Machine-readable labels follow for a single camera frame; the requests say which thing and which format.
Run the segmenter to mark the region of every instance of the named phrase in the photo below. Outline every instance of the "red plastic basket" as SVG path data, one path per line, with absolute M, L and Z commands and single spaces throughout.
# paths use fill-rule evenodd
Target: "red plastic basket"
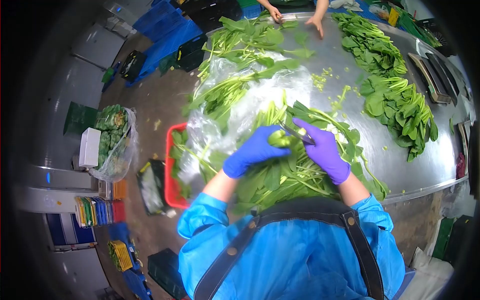
M 190 203 L 180 196 L 180 186 L 177 180 L 170 176 L 175 163 L 175 160 L 170 157 L 170 148 L 174 145 L 172 131 L 182 132 L 185 128 L 187 128 L 187 123 L 173 125 L 169 128 L 167 132 L 167 155 L 165 156 L 165 201 L 172 207 L 183 209 L 190 207 Z

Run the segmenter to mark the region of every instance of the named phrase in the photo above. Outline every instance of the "dark apron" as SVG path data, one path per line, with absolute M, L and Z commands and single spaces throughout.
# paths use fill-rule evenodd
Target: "dark apron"
M 277 203 L 264 210 L 259 216 L 252 218 L 202 276 L 195 289 L 194 300 L 211 300 L 213 298 L 235 262 L 247 248 L 250 239 L 260 228 L 273 222 L 292 219 L 316 220 L 344 228 L 357 255 L 368 296 L 377 300 L 384 298 L 380 270 L 372 249 L 359 226 L 358 212 L 340 201 L 312 197 Z M 198 228 L 194 234 L 207 227 Z

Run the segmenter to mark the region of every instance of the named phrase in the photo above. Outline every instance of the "person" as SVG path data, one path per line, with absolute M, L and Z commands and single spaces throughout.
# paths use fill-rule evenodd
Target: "person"
M 274 5 L 282 5 L 282 6 L 303 6 L 309 4 L 312 0 L 257 0 L 258 3 L 263 5 L 269 12 L 275 22 L 282 22 L 282 14 L 278 10 L 277 7 L 273 6 L 270 2 Z M 324 30 L 322 29 L 322 19 L 324 17 L 325 12 L 327 11 L 329 1 L 328 0 L 318 0 L 317 6 L 315 8 L 315 14 L 305 22 L 305 24 L 313 24 L 318 32 L 320 33 L 320 38 L 324 37 Z
M 405 265 L 389 214 L 341 159 L 331 132 L 293 121 L 314 140 L 306 153 L 343 202 L 282 201 L 229 225 L 227 205 L 249 166 L 290 153 L 268 144 L 278 125 L 259 127 L 180 217 L 188 241 L 179 272 L 192 299 L 392 299 L 400 288 Z

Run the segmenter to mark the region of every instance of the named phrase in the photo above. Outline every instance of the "purple glove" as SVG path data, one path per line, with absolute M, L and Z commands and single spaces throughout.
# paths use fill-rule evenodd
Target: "purple glove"
M 308 157 L 330 176 L 334 184 L 339 185 L 347 180 L 350 175 L 350 164 L 340 158 L 334 134 L 297 118 L 293 118 L 293 122 L 298 127 L 305 128 L 307 134 L 315 141 L 315 146 L 303 143 Z
M 280 129 L 281 127 L 278 125 L 257 128 L 240 149 L 225 160 L 223 163 L 225 174 L 230 178 L 236 179 L 242 177 L 252 164 L 274 157 L 289 155 L 291 153 L 290 149 L 276 148 L 268 143 L 268 137 Z

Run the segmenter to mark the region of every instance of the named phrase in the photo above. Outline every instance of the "scale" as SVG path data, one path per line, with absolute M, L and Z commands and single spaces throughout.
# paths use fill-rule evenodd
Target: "scale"
M 436 55 L 425 54 L 427 57 L 409 53 L 408 56 L 415 63 L 423 75 L 433 102 L 450 103 L 456 106 L 459 94 L 453 75 L 445 63 Z

